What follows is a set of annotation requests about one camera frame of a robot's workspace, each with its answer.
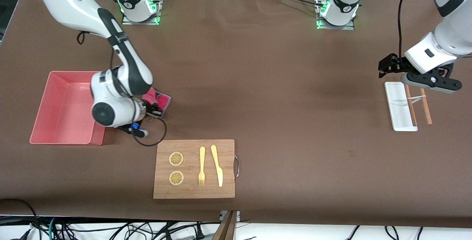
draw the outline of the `white floor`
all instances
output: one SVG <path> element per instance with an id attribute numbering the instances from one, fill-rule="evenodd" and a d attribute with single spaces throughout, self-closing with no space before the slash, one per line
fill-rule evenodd
<path id="1" fill-rule="evenodd" d="M 178 223 L 176 226 L 191 225 L 193 223 Z M 124 225 L 124 223 L 94 223 L 71 225 L 71 228 L 77 230 L 94 230 L 101 228 L 113 228 Z M 159 230 L 165 223 L 151 223 L 154 231 Z M 14 225 L 0 226 L 0 240 L 12 240 L 20 238 L 29 226 Z M 216 231 L 218 225 L 202 225 L 202 232 L 205 235 L 212 234 Z M 277 225 L 269 223 L 238 223 L 236 230 L 236 240 L 346 240 L 354 226 L 349 225 Z M 416 240 L 418 227 L 396 227 L 400 240 Z M 116 230 L 106 230 L 93 233 L 76 233 L 78 240 L 107 240 L 115 233 Z M 126 230 L 123 230 L 115 240 L 123 240 Z M 185 239 L 194 236 L 194 230 L 187 228 L 172 234 L 173 240 Z M 48 240 L 49 237 L 43 233 L 43 239 Z M 34 229 L 30 232 L 28 240 L 39 239 L 38 230 Z M 424 228 L 421 233 L 421 240 L 472 240 L 472 229 L 456 229 L 456 228 Z M 144 235 L 135 233 L 129 240 L 145 240 Z M 361 226 L 354 235 L 353 240 L 391 240 L 384 231 L 383 226 Z"/>

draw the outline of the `pink plastic bin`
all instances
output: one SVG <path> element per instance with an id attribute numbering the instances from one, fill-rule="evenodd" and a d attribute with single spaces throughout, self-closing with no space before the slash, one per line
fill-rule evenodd
<path id="1" fill-rule="evenodd" d="M 91 116 L 91 76 L 96 72 L 50 72 L 32 129 L 31 144 L 101 145 L 105 127 Z"/>

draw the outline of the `wooden leg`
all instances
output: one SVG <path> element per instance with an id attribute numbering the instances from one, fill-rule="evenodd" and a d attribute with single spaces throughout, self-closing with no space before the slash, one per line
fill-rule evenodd
<path id="1" fill-rule="evenodd" d="M 426 95 L 423 88 L 420 88 L 421 95 Z M 428 107 L 428 101 L 426 97 L 422 97 L 421 100 L 423 101 L 423 110 L 424 114 L 426 115 L 426 122 L 428 125 L 432 125 L 433 121 L 431 119 L 430 108 Z"/>
<path id="2" fill-rule="evenodd" d="M 229 211 L 211 240 L 233 240 L 236 231 L 237 211 Z"/>
<path id="3" fill-rule="evenodd" d="M 408 85 L 405 85 L 405 92 L 406 92 L 406 101 L 408 102 L 408 107 L 410 108 L 410 114 L 412 116 L 412 122 L 413 122 L 413 126 L 418 126 L 418 123 L 416 122 L 416 115 L 414 114 L 414 109 L 413 109 L 413 103 L 412 103 L 412 100 L 409 99 L 411 98 L 411 93 L 410 93 L 410 87 L 408 87 Z"/>

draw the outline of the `brown table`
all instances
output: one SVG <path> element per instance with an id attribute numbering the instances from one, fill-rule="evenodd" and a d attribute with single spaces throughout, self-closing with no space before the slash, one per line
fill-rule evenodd
<path id="1" fill-rule="evenodd" d="M 97 0 L 119 15 L 111 0 Z M 236 198 L 153 200 L 155 148 L 106 129 L 104 146 L 29 144 L 48 73 L 105 70 L 110 47 L 20 0 L 0 48 L 0 197 L 40 215 L 216 220 L 221 209 L 275 223 L 472 227 L 472 64 L 455 94 L 427 92 L 433 125 L 394 132 L 380 59 L 398 50 L 398 0 L 362 0 L 354 31 L 317 30 L 292 0 L 165 0 L 162 25 L 125 25 L 170 94 L 167 139 L 235 139 Z M 405 0 L 403 48 L 441 18 Z M 153 142 L 161 133 L 146 122 Z M 28 214 L 20 205 L 0 213 Z"/>

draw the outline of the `citrus slice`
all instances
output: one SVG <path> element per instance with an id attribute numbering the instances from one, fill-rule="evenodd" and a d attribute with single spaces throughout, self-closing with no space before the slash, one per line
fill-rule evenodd
<path id="1" fill-rule="evenodd" d="M 184 174 L 182 174 L 181 171 L 173 171 L 172 173 L 170 173 L 169 182 L 172 185 L 178 186 L 182 184 L 183 181 L 184 181 Z"/>
<path id="2" fill-rule="evenodd" d="M 172 153 L 169 156 L 169 163 L 172 164 L 173 166 L 180 166 L 180 164 L 183 161 L 184 161 L 184 156 L 179 152 Z"/>

